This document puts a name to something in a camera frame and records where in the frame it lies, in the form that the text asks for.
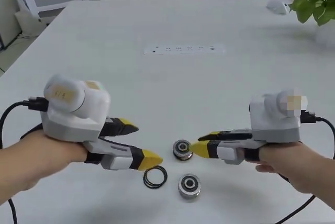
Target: person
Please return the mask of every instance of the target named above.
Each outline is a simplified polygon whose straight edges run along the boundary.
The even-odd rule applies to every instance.
[[[26,135],[15,145],[0,150],[0,204],[70,163],[84,162],[86,157],[87,151],[77,143],[51,139],[43,131]],[[314,194],[335,210],[334,160],[300,142],[266,145],[260,148],[259,157],[257,171],[280,173],[296,190]]]
[[[80,144],[51,139],[42,130],[26,135],[0,150],[0,205],[41,178],[86,158],[87,150]]]

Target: floor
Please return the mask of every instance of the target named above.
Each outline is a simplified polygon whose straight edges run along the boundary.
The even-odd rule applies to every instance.
[[[18,38],[6,50],[0,51],[0,76],[9,69],[34,40],[35,38]]]

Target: black cable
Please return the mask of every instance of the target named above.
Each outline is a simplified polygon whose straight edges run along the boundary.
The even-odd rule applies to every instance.
[[[28,106],[28,102],[27,102],[27,101],[22,101],[22,102],[17,102],[17,103],[12,104],[11,106],[9,106],[9,107],[5,110],[5,112],[2,114],[2,116],[1,116],[1,118],[0,118],[0,149],[3,148],[2,132],[3,132],[3,129],[4,129],[5,119],[6,119],[6,117],[8,116],[8,114],[9,114],[14,108],[16,108],[16,107],[18,107],[18,106],[21,106],[21,105]],[[16,209],[15,209],[13,200],[12,200],[12,199],[9,199],[9,200],[8,200],[8,203],[9,203],[10,208],[11,208],[11,210],[12,210],[13,223],[14,223],[14,224],[17,224]]]
[[[308,115],[309,119],[312,119],[313,122],[325,122],[331,129],[332,133],[333,133],[333,137],[334,137],[334,143],[335,143],[335,127],[334,125],[326,120],[325,118],[321,118],[321,117],[316,117],[313,114],[309,114]],[[294,210],[292,213],[290,213],[288,216],[286,216],[285,218],[281,219],[280,221],[276,222],[275,224],[282,224],[284,222],[286,222],[288,219],[291,219],[293,216],[295,216],[297,213],[301,212],[302,210],[304,210],[314,199],[316,198],[315,195],[312,195],[303,205],[301,205],[299,208],[297,208],[296,210]]]

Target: bearing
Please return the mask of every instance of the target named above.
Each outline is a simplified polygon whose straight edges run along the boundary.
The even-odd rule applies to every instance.
[[[184,199],[195,199],[201,190],[200,180],[193,174],[183,175],[178,182],[178,191]]]
[[[182,161],[189,160],[193,155],[193,152],[189,150],[190,145],[191,143],[186,140],[178,140],[173,144],[173,155]]]

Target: cable connector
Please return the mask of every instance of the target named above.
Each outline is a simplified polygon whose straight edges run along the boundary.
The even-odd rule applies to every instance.
[[[300,115],[300,122],[302,124],[311,124],[320,121],[320,117],[315,116],[315,113],[310,113],[309,111],[302,110]]]
[[[48,110],[49,101],[44,97],[30,97],[28,100],[24,101],[24,105],[28,107],[29,110],[44,111]]]

